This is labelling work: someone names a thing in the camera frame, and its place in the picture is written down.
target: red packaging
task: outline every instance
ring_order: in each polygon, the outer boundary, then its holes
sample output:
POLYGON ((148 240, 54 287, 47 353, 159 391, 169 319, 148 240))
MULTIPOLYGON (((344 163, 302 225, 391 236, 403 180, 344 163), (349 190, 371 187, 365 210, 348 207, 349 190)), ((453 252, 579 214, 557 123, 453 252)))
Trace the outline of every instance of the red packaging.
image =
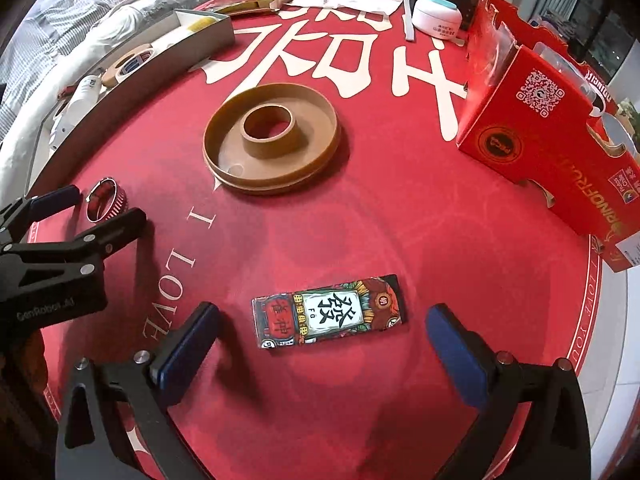
POLYGON ((636 160, 607 137, 594 109, 598 99, 592 104, 532 49, 544 43, 572 63, 599 95, 600 108, 615 115, 604 83, 559 38, 523 22, 503 0, 481 0, 469 32, 472 69, 459 149, 515 184, 541 187, 552 212, 579 235, 596 237, 612 270, 640 264, 636 160), (510 45, 504 26, 498 32, 502 23, 513 33, 510 45))

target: bedsheet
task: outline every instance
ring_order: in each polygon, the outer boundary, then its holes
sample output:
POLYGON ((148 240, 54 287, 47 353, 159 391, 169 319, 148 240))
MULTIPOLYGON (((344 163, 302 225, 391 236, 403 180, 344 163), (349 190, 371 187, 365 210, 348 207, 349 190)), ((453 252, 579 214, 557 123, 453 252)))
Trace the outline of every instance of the bedsheet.
POLYGON ((84 40, 92 25, 122 0, 37 0, 0 57, 0 140, 22 104, 62 56, 84 40))
MULTIPOLYGON (((42 0, 39 3, 40 8, 45 6, 47 1, 42 0)), ((53 7, 60 8, 65 5, 63 2, 66 0, 57 1, 59 1, 57 7, 53 7)), ((101 0, 106 3, 96 4, 91 12, 88 12, 90 4, 87 3, 87 0, 81 1, 86 5, 79 7, 76 14, 78 17, 82 15, 82 19, 79 19, 78 22, 82 23, 82 26, 76 27, 81 31, 80 35, 84 34, 84 38, 76 45, 73 45, 71 40, 67 41, 65 44, 68 44, 68 47, 62 52, 43 54, 41 62, 45 68, 42 74, 33 80, 26 76, 25 80, 28 80, 29 83, 24 92, 20 93, 19 90, 9 87, 5 92, 5 103, 22 99, 20 102, 23 104, 15 112, 15 119, 11 117, 11 112, 7 112, 4 116, 4 122, 3 119, 0 119, 0 138, 2 138, 2 124, 10 124, 2 139, 2 149, 0 150, 0 203, 10 202, 24 194, 42 121, 56 105, 57 95, 61 89, 75 83, 105 54, 130 38, 149 22, 171 9, 192 8, 206 0, 120 0, 119 2, 117 0, 101 0)), ((30 13, 31 17, 28 16, 28 18, 37 22, 37 19, 34 18, 37 11, 32 10, 33 14, 30 13)), ((64 15, 69 18, 70 13, 71 10, 64 15)), ((71 28, 73 27, 67 23, 61 27, 61 30, 66 30, 66 34, 70 38, 70 35, 74 34, 70 30, 71 28)), ((31 22, 25 26, 25 34, 27 37, 36 36, 31 22)), ((24 47, 16 46, 13 54, 10 52, 5 54, 14 56, 18 62, 16 51, 20 49, 24 51, 24 47)), ((25 57, 27 55, 23 53, 20 54, 19 59, 25 57)))

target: white round box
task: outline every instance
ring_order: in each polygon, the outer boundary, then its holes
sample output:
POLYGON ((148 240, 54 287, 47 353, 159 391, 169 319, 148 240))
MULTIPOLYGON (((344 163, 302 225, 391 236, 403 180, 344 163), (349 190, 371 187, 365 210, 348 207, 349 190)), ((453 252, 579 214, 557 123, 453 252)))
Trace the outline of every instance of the white round box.
POLYGON ((460 29, 462 13, 447 0, 417 0, 411 22, 425 34, 450 40, 460 29))

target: round table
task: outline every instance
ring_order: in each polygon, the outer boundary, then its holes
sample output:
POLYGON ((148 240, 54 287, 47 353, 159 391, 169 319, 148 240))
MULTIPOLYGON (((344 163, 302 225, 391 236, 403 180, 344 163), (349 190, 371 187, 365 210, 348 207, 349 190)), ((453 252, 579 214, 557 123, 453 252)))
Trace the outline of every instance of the round table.
MULTIPOLYGON (((456 149, 464 47, 420 32, 406 42, 401 9, 389 19, 290 8, 234 28, 233 48, 159 91, 73 179, 87 192, 113 176, 149 226, 106 261, 107 309, 44 330, 47 399, 58 414, 79 358, 152 350, 207 300, 224 313, 223 333, 170 415, 217 480, 431 478, 476 412, 427 340, 428 307, 447 303, 521 362, 568 356, 579 369, 599 258, 537 192, 456 149), (228 96, 268 82, 322 92, 342 139, 302 189, 245 196, 215 182, 202 136, 228 96), (384 274, 399 277, 402 326, 257 347, 252 298, 384 274)), ((89 226, 76 208, 31 238, 69 239, 89 226)))

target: cylindrical core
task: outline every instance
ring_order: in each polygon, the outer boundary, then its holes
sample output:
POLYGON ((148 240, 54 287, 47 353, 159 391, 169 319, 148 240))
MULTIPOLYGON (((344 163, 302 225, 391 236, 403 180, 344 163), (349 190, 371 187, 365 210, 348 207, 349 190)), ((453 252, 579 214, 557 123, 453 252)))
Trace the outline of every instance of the cylindrical core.
POLYGON ((302 133, 288 108, 277 104, 255 107, 242 121, 242 144, 255 158, 273 158, 294 152, 302 133))

